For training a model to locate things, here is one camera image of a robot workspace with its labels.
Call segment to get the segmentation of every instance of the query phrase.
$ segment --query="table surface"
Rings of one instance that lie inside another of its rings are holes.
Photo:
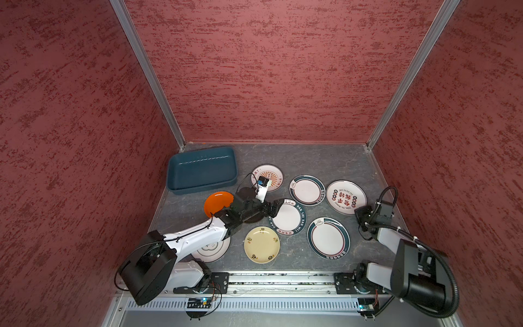
[[[188,144],[187,151],[220,146],[219,144]],[[188,195],[174,195],[169,192],[163,207],[153,220],[150,230],[160,233],[173,233],[208,220],[203,212],[203,203],[209,195],[224,190],[234,194],[238,184],[248,173],[261,164],[272,164],[283,172],[283,185],[267,194],[266,200],[280,198],[291,199],[289,185],[298,175],[313,175],[325,185],[333,181],[346,179],[356,183],[367,196],[367,203],[373,205],[384,181],[372,163],[370,155],[363,145],[228,145],[234,149],[238,166],[238,182],[231,187]],[[250,186],[247,178],[242,186]],[[356,265],[369,260],[386,266],[392,266],[394,255],[384,245],[374,240],[365,241],[358,232],[355,216],[345,216],[330,207],[327,200],[319,205],[305,207],[306,228],[292,236],[279,235],[280,252],[267,264],[252,262],[245,254],[243,242],[247,233],[256,226],[269,226],[268,218],[253,224],[243,224],[241,229],[231,236],[231,245],[221,259],[208,263],[213,271],[218,270],[352,270]],[[394,224],[405,228],[399,211],[395,210]],[[346,228],[350,236],[348,253],[340,259],[328,260],[317,255],[307,240],[307,228],[319,217],[336,219]]]

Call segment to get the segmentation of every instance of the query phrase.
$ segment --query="yellow plate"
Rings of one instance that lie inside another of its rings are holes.
[[[245,254],[255,263],[268,263],[280,252],[280,238],[269,227],[256,227],[245,237],[243,248]]]

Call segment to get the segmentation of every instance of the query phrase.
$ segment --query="red textured wall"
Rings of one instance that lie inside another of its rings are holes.
[[[365,143],[442,0],[127,0],[187,141]]]
[[[466,326],[522,326],[523,2],[462,0],[375,153]]]
[[[108,0],[0,4],[0,325],[98,327],[176,143]]]

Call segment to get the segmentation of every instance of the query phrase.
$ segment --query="metal corner post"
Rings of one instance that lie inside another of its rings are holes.
[[[392,96],[391,101],[389,102],[389,105],[387,105],[387,108],[385,109],[385,112],[381,116],[378,124],[374,128],[374,131],[372,132],[369,141],[367,141],[367,146],[369,150],[372,150],[374,146],[376,145],[381,133],[385,129],[385,126],[391,119],[392,115],[396,111],[398,105],[401,102],[401,99],[407,92],[408,88],[410,87],[412,81],[416,77],[419,69],[422,67],[423,63],[425,62],[425,59],[427,59],[428,54],[434,47],[434,44],[438,40],[439,36],[441,35],[441,32],[447,25],[450,17],[454,13],[454,10],[458,6],[460,0],[444,0],[443,4],[441,5],[438,13],[436,14],[436,17],[434,17],[434,21],[430,25],[430,28],[427,31],[427,34],[425,34],[425,37],[423,38],[423,41],[419,45],[418,50],[416,51],[416,54],[412,58],[411,64],[408,66],[407,71],[405,72],[405,75],[403,75],[403,79],[401,80],[399,86],[396,89],[396,92]]]
[[[178,142],[178,146],[182,150],[185,147],[184,136],[181,133],[180,126],[176,122],[176,118],[174,117],[167,98],[165,97],[162,86],[156,77],[156,73],[154,72],[153,66],[149,61],[149,57],[147,57],[147,53],[145,53],[142,41],[140,41],[140,37],[134,28],[129,11],[127,10],[123,0],[110,0],[110,2],[112,8],[115,10],[118,20],[120,21],[120,25],[122,26],[123,31],[125,32],[127,39],[131,44],[134,54],[136,55],[136,58],[142,67],[143,73],[145,74],[145,77],[147,78],[149,85],[153,90],[156,100],[158,101],[158,104],[164,113],[165,119],[167,120],[167,123],[169,124],[169,127],[173,132],[174,137],[176,138],[176,142]]]

